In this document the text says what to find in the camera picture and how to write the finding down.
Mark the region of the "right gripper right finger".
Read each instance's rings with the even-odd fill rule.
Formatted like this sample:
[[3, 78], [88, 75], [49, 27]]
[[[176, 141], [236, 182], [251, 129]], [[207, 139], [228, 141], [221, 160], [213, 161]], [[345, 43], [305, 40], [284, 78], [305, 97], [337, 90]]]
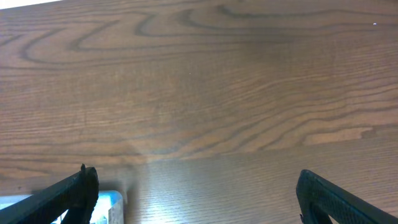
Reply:
[[365, 202], [310, 170], [302, 170], [296, 186], [304, 224], [384, 224], [397, 223], [397, 217]]

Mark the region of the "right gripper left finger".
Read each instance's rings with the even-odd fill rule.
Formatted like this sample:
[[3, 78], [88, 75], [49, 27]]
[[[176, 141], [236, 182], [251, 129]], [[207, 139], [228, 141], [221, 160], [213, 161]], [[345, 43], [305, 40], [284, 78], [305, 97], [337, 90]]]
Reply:
[[52, 223], [65, 213], [62, 223], [89, 223], [99, 197], [94, 167], [80, 171], [56, 184], [1, 210], [1, 223]]

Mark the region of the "white blue Panadol box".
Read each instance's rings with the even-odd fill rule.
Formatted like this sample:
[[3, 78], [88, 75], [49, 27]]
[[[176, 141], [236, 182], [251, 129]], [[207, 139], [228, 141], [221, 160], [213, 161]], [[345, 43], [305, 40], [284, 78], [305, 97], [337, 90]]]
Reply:
[[[18, 203], [31, 195], [10, 195], [1, 196], [1, 210]], [[97, 203], [91, 214], [90, 224], [123, 224], [124, 206], [122, 195], [115, 191], [100, 191]], [[60, 215], [53, 224], [61, 224], [65, 219], [68, 210]]]

